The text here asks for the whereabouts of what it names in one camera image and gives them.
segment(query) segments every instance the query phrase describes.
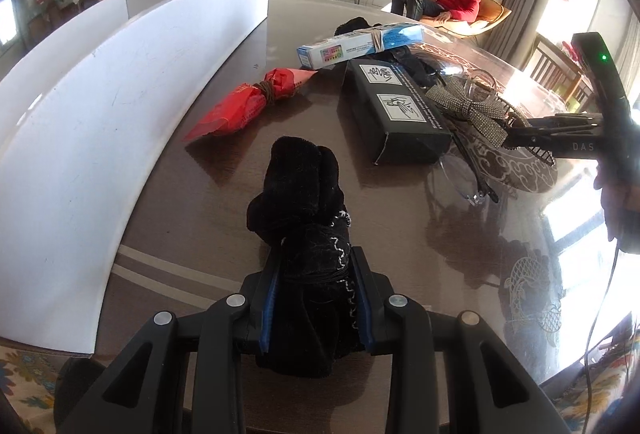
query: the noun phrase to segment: silver bolt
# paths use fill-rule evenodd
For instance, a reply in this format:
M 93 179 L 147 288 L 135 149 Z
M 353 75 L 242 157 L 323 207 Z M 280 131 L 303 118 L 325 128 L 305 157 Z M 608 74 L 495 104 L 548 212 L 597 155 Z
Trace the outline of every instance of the silver bolt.
M 171 313 L 169 311 L 160 311 L 156 313 L 154 317 L 154 322 L 159 326 L 165 326 L 172 320 Z
M 404 308 L 408 300 L 404 295 L 391 295 L 389 297 L 389 304 L 395 308 Z
M 468 326 L 476 326 L 480 323 L 480 315 L 473 311 L 465 311 L 462 313 L 462 321 Z
M 240 293 L 229 295 L 226 298 L 226 305 L 231 306 L 232 308 L 239 308 L 245 302 L 246 298 L 244 298 L 244 295 L 241 295 Z

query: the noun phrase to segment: red plastic bag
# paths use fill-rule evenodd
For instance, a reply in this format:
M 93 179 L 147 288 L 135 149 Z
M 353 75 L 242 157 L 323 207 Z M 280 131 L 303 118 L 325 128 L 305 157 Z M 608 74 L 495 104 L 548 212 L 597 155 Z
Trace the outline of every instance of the red plastic bag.
M 267 105 L 267 97 L 281 99 L 293 96 L 316 71 L 296 68 L 270 70 L 261 82 L 263 88 L 243 83 L 210 110 L 185 136 L 192 141 L 207 134 L 231 134 L 244 128 Z

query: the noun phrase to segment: brown table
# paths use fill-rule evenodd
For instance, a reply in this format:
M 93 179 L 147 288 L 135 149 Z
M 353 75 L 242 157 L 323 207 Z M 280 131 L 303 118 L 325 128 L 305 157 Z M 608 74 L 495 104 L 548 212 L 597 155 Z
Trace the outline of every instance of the brown table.
M 399 19 L 326 0 L 271 0 L 268 20 L 212 78 L 166 146 L 130 218 L 104 299 L 99 360 L 113 359 L 156 311 L 200 311 L 260 270 L 268 249 L 246 229 L 246 207 L 262 189 L 271 144 L 283 135 L 334 151 L 353 220 L 351 241 L 397 292 L 441 313 L 478 311 L 537 382 L 580 356 L 612 257 L 597 217 L 591 228 L 578 227 L 598 212 L 598 194 L 588 186 L 592 162 L 559 161 L 551 168 L 528 153 L 492 151 L 469 135 L 500 196 L 498 204 L 472 207 L 437 165 L 374 166 L 367 160 L 336 70 L 319 72 L 298 95 L 268 107 L 237 134 L 191 146 L 181 141 L 237 84 L 260 80 L 276 66 L 297 67 L 298 45 L 331 35 L 354 16 L 370 23 Z M 427 31 L 424 49 L 462 67 L 489 70 L 506 96 L 522 100 L 534 116 L 552 112 L 557 97 L 519 71 Z M 631 306 L 624 295 L 625 284 L 637 276 L 639 263 L 632 260 L 619 261 L 614 301 L 594 338 Z M 347 356 L 323 380 L 280 376 L 249 357 L 242 369 L 248 426 L 310 434 L 384 431 L 388 356 Z M 441 420 L 446 418 L 443 399 Z

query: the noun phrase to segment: black cardboard box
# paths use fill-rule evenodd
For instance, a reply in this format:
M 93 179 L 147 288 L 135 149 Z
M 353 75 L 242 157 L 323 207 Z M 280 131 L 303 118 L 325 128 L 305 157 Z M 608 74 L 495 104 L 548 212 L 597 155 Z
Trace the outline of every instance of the black cardboard box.
M 350 60 L 343 89 L 376 165 L 434 163 L 449 150 L 446 120 L 401 65 Z

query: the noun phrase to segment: hand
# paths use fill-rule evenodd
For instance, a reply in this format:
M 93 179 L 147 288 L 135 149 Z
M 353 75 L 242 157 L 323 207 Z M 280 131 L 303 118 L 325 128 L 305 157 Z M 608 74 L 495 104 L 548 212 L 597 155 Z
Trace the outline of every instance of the hand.
M 443 11 L 437 17 L 435 17 L 434 20 L 436 22 L 442 22 L 442 23 L 447 22 L 448 20 L 451 20 L 451 12 L 450 11 Z
M 595 190 L 602 189 L 600 204 L 604 211 L 604 222 L 607 226 L 609 241 L 619 238 L 622 233 L 622 214 L 626 208 L 640 211 L 640 187 L 629 186 L 615 179 L 610 179 L 603 169 L 598 167 L 598 175 L 593 181 Z

